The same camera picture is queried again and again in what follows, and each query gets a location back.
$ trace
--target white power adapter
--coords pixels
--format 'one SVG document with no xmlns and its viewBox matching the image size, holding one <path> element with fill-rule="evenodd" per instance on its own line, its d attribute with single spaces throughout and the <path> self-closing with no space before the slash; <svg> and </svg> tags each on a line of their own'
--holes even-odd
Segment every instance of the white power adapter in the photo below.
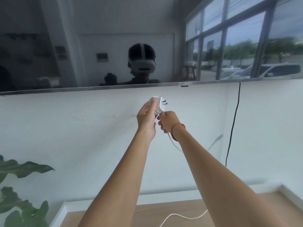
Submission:
<svg viewBox="0 0 303 227">
<path fill-rule="evenodd" d="M 162 97 L 159 98 L 158 96 L 154 96 L 154 98 L 156 98 L 157 100 L 157 106 L 156 109 L 154 110 L 154 114 L 158 115 L 164 111 L 164 106 L 167 105 L 167 102 Z"/>
</svg>

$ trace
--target vr headset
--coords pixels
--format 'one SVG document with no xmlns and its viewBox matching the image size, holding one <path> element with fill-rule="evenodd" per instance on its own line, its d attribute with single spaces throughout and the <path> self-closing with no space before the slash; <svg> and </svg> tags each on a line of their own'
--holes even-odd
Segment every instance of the vr headset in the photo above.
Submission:
<svg viewBox="0 0 303 227">
<path fill-rule="evenodd" d="M 156 62 L 154 60 L 147 60 L 145 57 L 144 44 L 140 44 L 140 46 L 142 59 L 134 61 L 128 59 L 131 69 L 134 73 L 153 73 L 156 70 Z"/>
</svg>

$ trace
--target red bracelet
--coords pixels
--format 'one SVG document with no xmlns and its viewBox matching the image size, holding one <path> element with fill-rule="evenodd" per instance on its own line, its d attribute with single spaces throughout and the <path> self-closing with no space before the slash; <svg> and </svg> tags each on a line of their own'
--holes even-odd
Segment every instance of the red bracelet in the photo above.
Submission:
<svg viewBox="0 0 303 227">
<path fill-rule="evenodd" d="M 172 126 L 172 129 L 174 128 L 174 126 L 176 126 L 176 125 L 178 125 L 178 124 L 184 126 L 184 128 L 186 129 L 185 125 L 182 124 L 182 123 L 176 123 L 176 124 L 174 124 L 174 125 Z M 171 135 L 172 135 L 173 140 L 174 140 L 174 141 L 177 141 L 177 140 L 175 139 L 174 135 L 172 134 L 172 130 L 171 130 Z"/>
</svg>

